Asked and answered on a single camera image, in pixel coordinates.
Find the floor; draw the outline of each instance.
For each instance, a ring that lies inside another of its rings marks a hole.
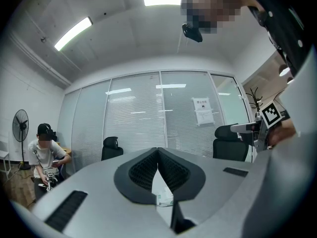
[[[18,170],[19,164],[11,164],[11,172],[9,178]],[[0,169],[4,170],[3,163],[0,163]],[[32,210],[34,206],[35,194],[34,183],[31,180],[33,171],[19,170],[9,181],[6,182],[6,175],[0,172],[1,185],[4,184],[4,191],[9,200],[13,200],[28,210]]]

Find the hand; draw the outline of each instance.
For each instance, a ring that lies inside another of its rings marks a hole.
[[[292,137],[296,133],[295,127],[291,119],[282,121],[282,125],[276,127],[270,134],[268,135],[268,144],[276,145],[280,141]]]
[[[47,176],[46,176],[46,175],[42,175],[42,176],[41,176],[41,179],[42,179],[42,182],[44,183],[44,185],[46,185],[46,186],[49,185],[49,183],[48,183],[48,181],[47,181]]]
[[[58,168],[60,165],[62,165],[62,163],[58,161],[57,163],[52,164],[52,168]]]

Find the fan base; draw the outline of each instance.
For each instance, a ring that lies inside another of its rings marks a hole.
[[[21,170],[29,170],[31,169],[31,166],[29,164],[26,164],[24,162],[22,162],[22,165],[20,166]]]

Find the person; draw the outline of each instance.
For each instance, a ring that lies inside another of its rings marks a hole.
[[[295,77],[311,49],[303,22],[286,0],[182,0],[181,9],[188,24],[202,32],[212,32],[220,22],[233,21],[242,7],[247,6]],[[291,119],[280,123],[268,135],[269,145],[296,133]]]
[[[71,161],[71,157],[52,140],[53,131],[47,123],[38,126],[37,139],[28,145],[29,164],[34,168],[34,192],[36,200],[45,195],[46,188],[40,187],[39,184],[48,185],[45,172],[52,172],[57,178],[59,184],[59,170],[63,164]],[[55,158],[59,158],[57,163],[53,163]]]

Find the standing fan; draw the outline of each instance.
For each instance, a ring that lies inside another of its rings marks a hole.
[[[26,136],[28,135],[29,131],[29,118],[26,112],[23,109],[20,109],[13,118],[12,123],[12,131],[15,139],[18,142],[22,143],[22,159],[23,162],[21,164],[21,170],[28,170],[31,168],[29,164],[24,162],[24,155],[23,155],[23,141],[25,140]]]

